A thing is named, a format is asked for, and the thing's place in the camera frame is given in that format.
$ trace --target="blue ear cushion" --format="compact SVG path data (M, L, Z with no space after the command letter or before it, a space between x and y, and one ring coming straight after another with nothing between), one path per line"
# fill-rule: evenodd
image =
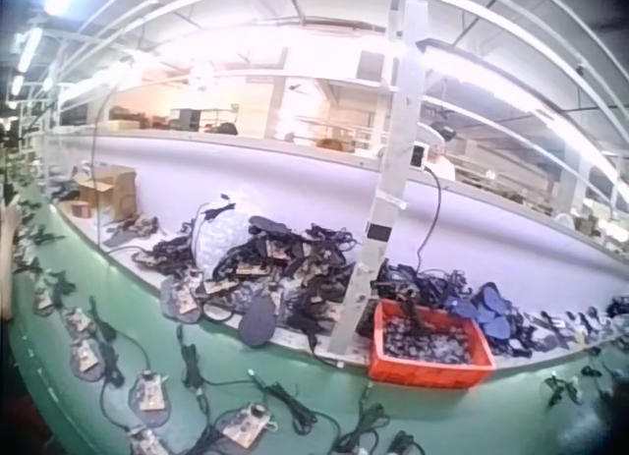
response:
M509 309L507 302L500 296L493 286L483 288L483 302L490 310L498 315L505 315Z
M483 326L485 334L498 340L507 340L511 337L511 326L506 317L500 316Z
M495 312L488 310L483 304L479 305L478 311L476 316L476 322L478 324L487 324L495 319Z
M459 300L456 306L452 309L452 312L467 319L476 319L478 311L468 300Z

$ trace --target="black ear cushion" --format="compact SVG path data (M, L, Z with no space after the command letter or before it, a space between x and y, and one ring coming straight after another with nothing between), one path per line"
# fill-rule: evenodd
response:
M258 296L243 315L238 325L238 335L245 345L261 347L271 340L276 327L275 305L270 298Z

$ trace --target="metal pole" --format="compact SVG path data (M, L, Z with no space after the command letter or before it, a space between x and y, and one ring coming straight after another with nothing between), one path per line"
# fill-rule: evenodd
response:
M386 36L389 41L394 41L397 38L397 30L400 26L400 2L401 0L391 0L389 21L386 28ZM380 79L382 86L391 86L392 76L393 56L389 52L384 52L384 63L382 64L382 76ZM390 99L390 93L380 93L377 96L372 134L370 136L370 150L375 150L383 144L382 134L384 132L384 123L386 122L386 113L389 108Z
M428 36L428 1L401 0L400 8L404 13L402 40L406 50L399 61L399 88L393 95L389 143L380 164L363 248L345 294L343 312L330 339L328 350L337 355L345 353L372 296L372 281L382 265L399 215L399 202L395 199L404 194L420 119L424 70L415 44Z
M24 124L24 106L25 104L22 103L20 105L20 118L18 120L18 151L21 152L22 151L22 126Z

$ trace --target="cable bundle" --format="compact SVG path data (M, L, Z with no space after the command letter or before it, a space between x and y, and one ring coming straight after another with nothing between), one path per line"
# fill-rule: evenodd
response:
M337 438L332 445L330 453L356 453L356 450L361 446L361 436L366 433L370 433L374 438L372 449L369 451L370 455L375 451L380 441L380 437L375 430L388 426L390 418L384 412L384 407L381 404L374 404L365 409L365 403L369 398L371 388L372 384L370 383L363 390L359 401L359 419L356 427L351 432Z
M413 435L400 430L386 450L386 455L407 455L412 447L417 448L422 455L426 455L426 451L415 441Z

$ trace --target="electronic device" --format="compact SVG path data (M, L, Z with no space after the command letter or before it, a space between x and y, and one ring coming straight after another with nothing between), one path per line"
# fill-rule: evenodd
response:
M265 428L275 428L270 422L271 414L260 404L250 404L222 430L223 435L240 446L249 448Z

